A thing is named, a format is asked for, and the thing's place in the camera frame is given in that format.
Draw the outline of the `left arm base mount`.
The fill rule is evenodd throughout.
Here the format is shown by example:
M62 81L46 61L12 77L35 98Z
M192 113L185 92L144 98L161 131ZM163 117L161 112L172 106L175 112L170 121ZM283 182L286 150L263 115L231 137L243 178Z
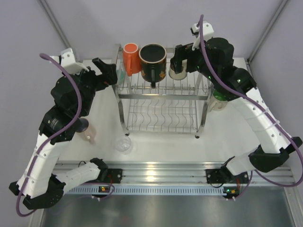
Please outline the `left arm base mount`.
M106 174L102 174L95 180L90 180L85 183L121 183L123 170L118 168L109 168Z

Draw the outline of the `black mug with orange print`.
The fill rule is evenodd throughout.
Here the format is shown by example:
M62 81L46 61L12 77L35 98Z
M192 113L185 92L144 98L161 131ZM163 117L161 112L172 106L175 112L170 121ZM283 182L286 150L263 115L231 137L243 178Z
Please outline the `black mug with orange print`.
M147 44L139 51L142 78L156 88L166 77L167 51L160 44Z

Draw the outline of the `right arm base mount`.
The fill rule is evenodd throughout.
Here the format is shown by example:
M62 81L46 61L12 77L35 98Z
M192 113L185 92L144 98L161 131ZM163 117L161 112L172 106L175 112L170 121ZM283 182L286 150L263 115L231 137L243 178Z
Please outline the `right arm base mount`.
M241 184L239 178L233 176L226 169L206 169L205 173L207 183L215 188L219 188L227 183L235 183L237 186Z

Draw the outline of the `steel two-tier dish rack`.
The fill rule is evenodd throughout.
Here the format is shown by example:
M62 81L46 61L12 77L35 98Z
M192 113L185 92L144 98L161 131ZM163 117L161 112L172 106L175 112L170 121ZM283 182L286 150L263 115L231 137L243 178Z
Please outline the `steel two-tier dish rack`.
M120 63L123 66L120 44L115 44L111 61L117 69ZM113 90L125 135L132 131L168 132L193 134L198 139L214 87L205 76L193 72L183 80L167 76L152 89L140 73L129 77L125 71L123 84L114 85Z

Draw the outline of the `steel cup cream brown sleeve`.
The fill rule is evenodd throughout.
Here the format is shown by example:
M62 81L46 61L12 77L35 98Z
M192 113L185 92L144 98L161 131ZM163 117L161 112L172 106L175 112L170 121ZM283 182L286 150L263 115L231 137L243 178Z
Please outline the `steel cup cream brown sleeve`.
M182 71L180 73L176 73L173 70L173 65L171 64L169 67L169 76L174 80L183 80L187 77L186 65L182 65Z

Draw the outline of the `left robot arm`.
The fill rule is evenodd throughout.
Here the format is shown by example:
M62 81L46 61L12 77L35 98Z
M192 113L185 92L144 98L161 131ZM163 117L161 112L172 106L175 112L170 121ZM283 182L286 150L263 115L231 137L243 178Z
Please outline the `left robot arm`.
M97 75L91 68L68 73L59 63L62 76L51 90L54 106L44 115L39 126L36 148L22 177L9 185L20 203L34 212L54 206L66 192L87 182L110 182L108 166L99 158L64 174L53 174L59 156L69 145L74 134L84 126L96 92L117 83L116 64L107 64L99 58L92 63L100 70Z

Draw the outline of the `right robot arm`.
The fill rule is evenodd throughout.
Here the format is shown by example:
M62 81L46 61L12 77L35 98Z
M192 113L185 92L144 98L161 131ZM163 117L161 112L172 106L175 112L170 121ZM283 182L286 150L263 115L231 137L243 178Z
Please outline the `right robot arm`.
M250 73L234 65L234 47L224 38L211 38L201 47L193 44L177 45L170 60L173 70L181 72L187 61L186 72L199 72L208 78L219 92L242 115L258 138L254 151L229 158L219 169L218 177L225 183L233 182L244 172L257 170L268 173L286 162L290 154L302 145L300 137L286 133L261 97Z

